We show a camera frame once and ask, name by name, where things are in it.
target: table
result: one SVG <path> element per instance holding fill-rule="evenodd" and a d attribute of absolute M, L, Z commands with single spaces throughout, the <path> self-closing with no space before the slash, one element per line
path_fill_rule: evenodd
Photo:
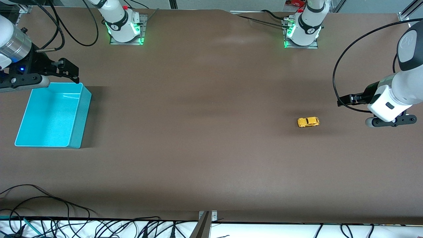
<path fill-rule="evenodd" d="M 58 12 L 77 39 L 95 37 L 86 9 Z M 422 224 L 421 122 L 367 128 L 369 115 L 336 106 L 331 83 L 353 40 L 396 20 L 329 14 L 318 50 L 285 49 L 278 27 L 220 10 L 159 10 L 143 46 L 109 45 L 103 25 L 92 47 L 66 35 L 49 57 L 75 63 L 92 92 L 82 149 L 15 147 L 30 92 L 0 94 L 2 188 L 37 184 L 100 217 L 195 219 L 199 210 L 217 210 L 225 221 Z M 37 45 L 55 30 L 37 8 L 19 26 Z M 375 33 L 348 52 L 340 95 L 391 73 L 406 28 Z M 423 118 L 422 105 L 409 112 Z M 306 116 L 321 125 L 298 128 Z M 0 202 L 37 194 L 19 189 Z M 63 204 L 49 200 L 27 207 L 65 215 Z"/>

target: toy car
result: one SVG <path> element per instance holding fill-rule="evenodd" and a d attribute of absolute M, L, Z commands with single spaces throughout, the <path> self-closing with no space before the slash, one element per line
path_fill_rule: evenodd
<path fill-rule="evenodd" d="M 320 121 L 317 117 L 299 118 L 297 120 L 298 127 L 315 127 L 320 125 Z"/>

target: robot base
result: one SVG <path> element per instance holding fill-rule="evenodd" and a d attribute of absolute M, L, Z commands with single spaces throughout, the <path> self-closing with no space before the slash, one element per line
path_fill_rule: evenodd
<path fill-rule="evenodd" d="M 143 45 L 144 38 L 146 36 L 146 28 L 147 28 L 147 14 L 140 14 L 140 23 L 138 26 L 135 26 L 135 30 L 139 30 L 140 34 L 134 37 L 131 41 L 128 42 L 118 42 L 112 36 L 110 36 L 110 44 L 116 45 Z"/>
<path fill-rule="evenodd" d="M 282 20 L 282 25 L 289 26 L 287 21 Z M 318 49 L 317 40 L 314 40 L 310 45 L 302 46 L 295 44 L 288 36 L 288 29 L 283 29 L 283 44 L 285 48 L 297 48 L 297 49 Z"/>

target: plastic bin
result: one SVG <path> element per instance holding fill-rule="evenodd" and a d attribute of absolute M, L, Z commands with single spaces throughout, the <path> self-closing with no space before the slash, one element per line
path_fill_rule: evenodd
<path fill-rule="evenodd" d="M 33 89 L 15 146 L 80 148 L 90 101 L 91 93 L 82 83 Z"/>

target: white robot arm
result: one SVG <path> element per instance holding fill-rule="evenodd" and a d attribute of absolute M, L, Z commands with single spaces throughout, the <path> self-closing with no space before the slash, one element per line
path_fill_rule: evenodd
<path fill-rule="evenodd" d="M 366 120 L 369 127 L 396 127 L 417 121 L 405 111 L 423 102 L 423 21 L 403 34 L 397 44 L 397 55 L 401 71 L 367 86 L 363 93 L 340 98 L 347 105 L 368 104 L 375 115 Z"/>
<path fill-rule="evenodd" d="M 328 0 L 308 0 L 303 12 L 294 14 L 294 26 L 286 36 L 295 44 L 308 46 L 319 36 L 323 19 L 329 12 Z"/>
<path fill-rule="evenodd" d="M 129 42 L 140 34 L 140 14 L 123 7 L 119 0 L 89 0 L 102 14 L 109 34 L 118 42 Z"/>
<path fill-rule="evenodd" d="M 0 15 L 0 92 L 48 87 L 47 76 L 79 83 L 79 68 L 65 58 L 54 62 L 7 18 Z"/>

